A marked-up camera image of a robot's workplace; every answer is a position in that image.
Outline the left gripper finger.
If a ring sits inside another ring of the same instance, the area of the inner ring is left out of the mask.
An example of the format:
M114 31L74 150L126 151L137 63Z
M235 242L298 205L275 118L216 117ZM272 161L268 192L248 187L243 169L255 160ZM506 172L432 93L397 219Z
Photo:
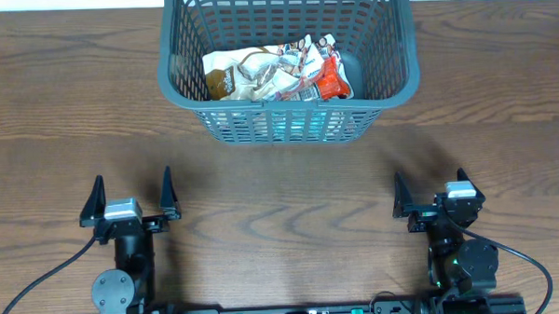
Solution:
M104 181L101 175L97 175L92 191L87 202L79 215L80 221L94 221L103 218L106 207L104 194Z
M172 183L172 174L170 167L164 170L163 184L160 194L160 209L164 215L180 214L179 200L176 197L174 186Z

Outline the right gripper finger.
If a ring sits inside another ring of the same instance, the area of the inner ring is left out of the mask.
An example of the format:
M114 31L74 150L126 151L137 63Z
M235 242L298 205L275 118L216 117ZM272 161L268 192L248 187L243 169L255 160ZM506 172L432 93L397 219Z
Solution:
M411 209L413 207L412 196L399 171L394 174L394 196L394 209Z
M470 182L470 184L473 186L473 188L476 188L475 184L472 182L472 180L470 179L470 177L467 175L467 173L464 171L463 168L458 168L457 169L457 180L459 182Z

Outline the orange brown cracker package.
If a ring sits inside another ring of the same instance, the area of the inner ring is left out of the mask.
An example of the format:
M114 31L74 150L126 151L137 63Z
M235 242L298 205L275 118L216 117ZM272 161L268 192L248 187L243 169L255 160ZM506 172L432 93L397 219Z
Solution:
M336 47L336 42L331 34L320 38L316 43L317 49L324 59L323 74L310 88L306 101L332 99L351 99L354 91L348 82L345 66Z

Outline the cream pouch with label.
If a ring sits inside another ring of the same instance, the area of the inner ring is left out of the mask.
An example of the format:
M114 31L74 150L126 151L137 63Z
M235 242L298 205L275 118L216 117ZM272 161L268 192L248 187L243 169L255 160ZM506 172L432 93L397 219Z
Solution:
M214 51L202 57L206 86L214 101L278 102L295 78L281 69L280 55L311 44L312 38L276 46Z

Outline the white tissue pack bundle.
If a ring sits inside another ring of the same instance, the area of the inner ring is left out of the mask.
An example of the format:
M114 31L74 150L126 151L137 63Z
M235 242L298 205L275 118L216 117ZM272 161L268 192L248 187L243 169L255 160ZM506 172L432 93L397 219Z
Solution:
M320 47L311 43L284 51L279 57L281 69L295 78L280 92L280 101L314 101L320 98L317 82L324 75Z

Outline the teal small snack packet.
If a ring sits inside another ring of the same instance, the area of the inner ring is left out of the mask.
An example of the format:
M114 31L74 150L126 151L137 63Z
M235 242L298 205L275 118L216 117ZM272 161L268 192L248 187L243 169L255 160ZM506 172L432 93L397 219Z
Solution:
M326 112L278 111L271 113L272 140L279 142L316 142L322 133Z

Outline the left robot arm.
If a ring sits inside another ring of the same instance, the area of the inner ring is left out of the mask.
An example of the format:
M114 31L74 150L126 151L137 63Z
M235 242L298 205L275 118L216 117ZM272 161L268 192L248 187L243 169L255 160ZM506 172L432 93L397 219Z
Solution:
M114 243L115 267L103 271L92 284L91 298L99 314L173 314L172 307L154 308L155 256L153 236L168 232L181 218L170 168L164 170L161 213L144 217L136 198L109 201L104 181L95 179L79 225L93 229L93 240Z

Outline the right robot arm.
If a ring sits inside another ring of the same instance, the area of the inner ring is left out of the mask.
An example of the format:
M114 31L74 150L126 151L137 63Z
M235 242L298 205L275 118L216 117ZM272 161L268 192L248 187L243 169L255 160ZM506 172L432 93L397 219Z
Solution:
M415 303L414 314L492 314L485 296L497 286L498 250L481 239L464 239L484 194L463 170L431 204L415 203L398 172L394 187L392 216L407 218L410 233L427 235L429 282L437 288Z

